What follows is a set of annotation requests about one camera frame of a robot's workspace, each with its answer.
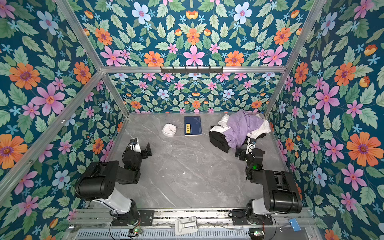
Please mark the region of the black cloth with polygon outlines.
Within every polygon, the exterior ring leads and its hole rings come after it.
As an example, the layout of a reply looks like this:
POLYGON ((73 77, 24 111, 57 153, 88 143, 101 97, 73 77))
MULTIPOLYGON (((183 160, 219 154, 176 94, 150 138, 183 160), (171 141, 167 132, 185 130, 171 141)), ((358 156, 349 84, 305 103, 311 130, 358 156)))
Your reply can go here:
MULTIPOLYGON (((261 135, 262 137, 258 137, 256 140, 262 139, 266 135, 267 134, 262 134, 261 135)), ((247 148, 246 142, 247 142, 248 138, 249 137, 246 136, 245 141, 242 143, 242 145, 236 146, 236 147, 246 149, 247 148)), ((215 148, 218 148, 219 150, 221 150, 222 152, 224 152, 226 154, 229 153, 231 147, 230 147, 229 142, 227 141, 226 136, 224 134, 220 134, 218 132, 209 132, 209 139, 210 139, 210 143, 215 148)))

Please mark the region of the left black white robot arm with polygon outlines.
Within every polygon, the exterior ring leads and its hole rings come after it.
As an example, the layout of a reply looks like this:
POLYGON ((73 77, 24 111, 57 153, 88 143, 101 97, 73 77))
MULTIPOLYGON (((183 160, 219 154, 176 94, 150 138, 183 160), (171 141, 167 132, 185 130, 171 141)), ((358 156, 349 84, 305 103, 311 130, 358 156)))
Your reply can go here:
POLYGON ((120 193, 116 184, 137 184, 141 177, 142 160, 150 156, 150 144, 141 149, 136 139, 133 139, 123 152, 124 166, 121 167, 119 161, 91 163, 76 183, 76 196, 107 207, 116 221, 114 226, 148 224, 154 212, 140 212, 136 202, 120 193))

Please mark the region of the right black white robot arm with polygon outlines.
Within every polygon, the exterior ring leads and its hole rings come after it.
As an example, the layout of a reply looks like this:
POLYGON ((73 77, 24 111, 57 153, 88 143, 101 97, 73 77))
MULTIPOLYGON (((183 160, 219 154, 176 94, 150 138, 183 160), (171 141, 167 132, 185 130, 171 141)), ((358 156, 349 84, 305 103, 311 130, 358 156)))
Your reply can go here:
POLYGON ((246 162, 246 180, 263 187, 263 196, 250 200, 244 210, 229 213, 235 226, 271 226, 272 214, 299 214, 302 200, 296 187, 293 174, 263 169, 265 151, 254 148, 250 153, 246 149, 236 148, 235 156, 246 162))

